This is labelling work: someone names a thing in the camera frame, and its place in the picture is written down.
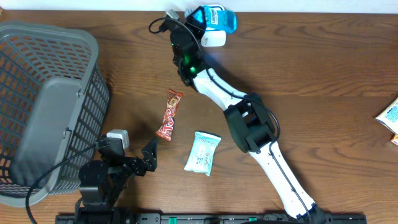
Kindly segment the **blue mouthwash bottle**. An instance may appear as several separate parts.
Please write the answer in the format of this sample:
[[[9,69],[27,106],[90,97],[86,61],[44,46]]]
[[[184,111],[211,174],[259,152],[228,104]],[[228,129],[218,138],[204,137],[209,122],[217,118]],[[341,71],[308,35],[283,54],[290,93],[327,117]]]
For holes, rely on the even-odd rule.
[[[202,5],[196,9],[187,9],[184,16],[188,22],[204,30],[223,30],[233,34],[238,26],[235,13],[220,6]]]

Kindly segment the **red chocolate bar wrapper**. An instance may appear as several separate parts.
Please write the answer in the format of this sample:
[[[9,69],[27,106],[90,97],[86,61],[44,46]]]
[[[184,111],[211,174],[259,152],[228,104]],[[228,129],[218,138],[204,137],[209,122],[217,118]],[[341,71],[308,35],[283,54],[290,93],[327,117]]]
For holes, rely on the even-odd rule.
[[[169,90],[167,95],[167,104],[163,122],[161,127],[156,131],[156,135],[168,141],[172,139],[172,133],[175,126],[175,114],[182,96],[182,93],[173,90]]]

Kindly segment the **light green tissue pack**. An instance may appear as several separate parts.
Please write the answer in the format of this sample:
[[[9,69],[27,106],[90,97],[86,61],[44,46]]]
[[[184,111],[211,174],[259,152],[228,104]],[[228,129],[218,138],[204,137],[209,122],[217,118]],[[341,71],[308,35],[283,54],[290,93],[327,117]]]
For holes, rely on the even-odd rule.
[[[195,132],[192,150],[184,167],[186,171],[211,175],[215,150],[221,137],[201,131]]]

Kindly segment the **yellow snack bag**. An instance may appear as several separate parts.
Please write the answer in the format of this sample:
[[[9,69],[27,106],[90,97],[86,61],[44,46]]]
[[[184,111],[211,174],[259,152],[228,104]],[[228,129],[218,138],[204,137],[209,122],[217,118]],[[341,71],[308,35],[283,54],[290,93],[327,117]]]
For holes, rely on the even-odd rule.
[[[396,98],[382,113],[375,117],[376,121],[397,134],[398,99]]]

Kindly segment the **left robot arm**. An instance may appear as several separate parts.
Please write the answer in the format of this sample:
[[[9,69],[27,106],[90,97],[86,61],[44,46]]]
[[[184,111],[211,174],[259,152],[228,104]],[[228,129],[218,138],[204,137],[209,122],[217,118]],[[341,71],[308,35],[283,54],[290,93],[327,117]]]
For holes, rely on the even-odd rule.
[[[95,142],[100,160],[89,161],[78,173],[81,208],[75,209],[74,223],[135,223],[135,217],[123,208],[115,207],[129,179],[144,176],[157,168],[158,138],[142,149],[143,157],[125,155],[119,138],[103,137]]]

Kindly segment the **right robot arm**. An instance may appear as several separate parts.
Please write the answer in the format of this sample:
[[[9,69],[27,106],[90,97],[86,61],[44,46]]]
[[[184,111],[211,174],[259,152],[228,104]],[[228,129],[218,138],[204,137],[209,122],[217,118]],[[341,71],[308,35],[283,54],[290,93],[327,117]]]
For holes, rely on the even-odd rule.
[[[204,59],[199,40],[206,19],[190,14],[181,22],[173,10],[165,12],[178,74],[186,86],[214,101],[222,110],[231,136],[244,153],[262,167],[284,205],[286,213],[304,223],[326,223],[326,216],[294,176],[277,143],[280,125],[260,97],[233,88]]]

